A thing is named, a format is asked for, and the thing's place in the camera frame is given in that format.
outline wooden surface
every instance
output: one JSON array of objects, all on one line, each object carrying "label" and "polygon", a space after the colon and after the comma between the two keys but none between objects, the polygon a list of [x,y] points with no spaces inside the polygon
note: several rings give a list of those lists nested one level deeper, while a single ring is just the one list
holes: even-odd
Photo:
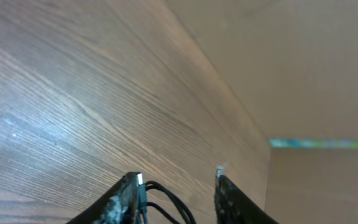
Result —
[{"label": "wooden surface", "polygon": [[213,223],[216,166],[263,208],[269,158],[163,1],[0,1],[0,189],[78,213],[139,170]]},{"label": "wooden surface", "polygon": [[358,223],[358,150],[273,149],[265,211],[279,223]]},{"label": "wooden surface", "polygon": [[268,137],[358,138],[358,0],[167,0]]}]

